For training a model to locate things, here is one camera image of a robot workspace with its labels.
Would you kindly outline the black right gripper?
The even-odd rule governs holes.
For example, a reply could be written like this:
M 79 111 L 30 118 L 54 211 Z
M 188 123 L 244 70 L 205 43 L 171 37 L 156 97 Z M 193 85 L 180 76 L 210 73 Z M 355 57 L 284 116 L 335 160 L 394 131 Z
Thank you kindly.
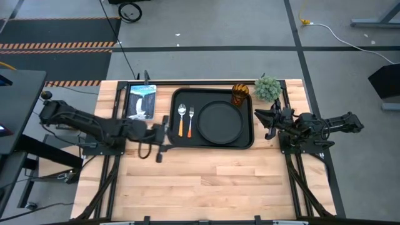
M 276 99 L 270 110 L 256 109 L 254 115 L 259 119 L 268 132 L 265 134 L 266 140 L 271 140 L 276 136 L 276 131 L 296 133 L 293 125 L 291 108 L 281 109 L 280 100 Z

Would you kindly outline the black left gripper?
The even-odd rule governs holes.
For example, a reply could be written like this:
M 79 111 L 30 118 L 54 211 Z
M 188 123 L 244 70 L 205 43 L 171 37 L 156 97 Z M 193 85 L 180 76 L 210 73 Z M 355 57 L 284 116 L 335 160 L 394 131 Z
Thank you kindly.
M 168 150 L 174 148 L 172 144 L 163 145 L 165 136 L 168 135 L 169 128 L 169 116 L 162 117 L 162 124 L 153 124 L 152 131 L 154 132 L 154 137 L 151 143 L 159 145 L 159 149 L 156 155 L 156 162 L 161 163 L 163 161 L 163 154 Z

